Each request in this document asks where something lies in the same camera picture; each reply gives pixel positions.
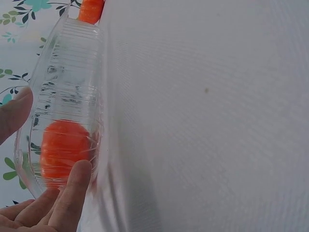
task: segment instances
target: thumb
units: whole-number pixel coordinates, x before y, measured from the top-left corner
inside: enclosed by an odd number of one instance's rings
[[[32,91],[29,87],[25,87],[19,91],[14,100],[0,107],[0,145],[25,123],[32,102]]]

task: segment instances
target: floral tablecloth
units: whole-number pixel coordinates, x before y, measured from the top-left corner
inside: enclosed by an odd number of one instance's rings
[[[70,17],[76,18],[82,0],[0,1],[0,105],[28,85],[46,38],[70,1]],[[14,139],[0,146],[0,207],[32,198],[15,171]]]

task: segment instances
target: teal flower pattern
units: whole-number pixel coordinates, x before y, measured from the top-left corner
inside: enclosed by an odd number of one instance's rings
[[[15,36],[12,35],[12,33],[10,32],[7,32],[5,33],[4,35],[2,35],[2,37],[6,38],[7,39],[7,42],[12,42],[12,43],[15,43],[16,42],[16,39],[15,39]]]
[[[48,9],[52,6],[48,4],[49,0],[25,0],[25,5],[32,6],[33,12],[38,12],[40,9]]]
[[[8,103],[10,100],[12,100],[12,95],[10,93],[8,93],[7,95],[5,95],[2,99],[2,104],[6,104]]]

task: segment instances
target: white surface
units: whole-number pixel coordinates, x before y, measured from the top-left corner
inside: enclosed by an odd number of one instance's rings
[[[309,230],[308,12],[305,0],[106,2],[119,231]],[[99,231],[102,208],[92,217]]]

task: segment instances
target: fingernail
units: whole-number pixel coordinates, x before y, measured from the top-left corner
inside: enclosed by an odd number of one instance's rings
[[[29,93],[31,93],[31,89],[28,86],[24,87],[15,95],[14,100],[20,100]]]

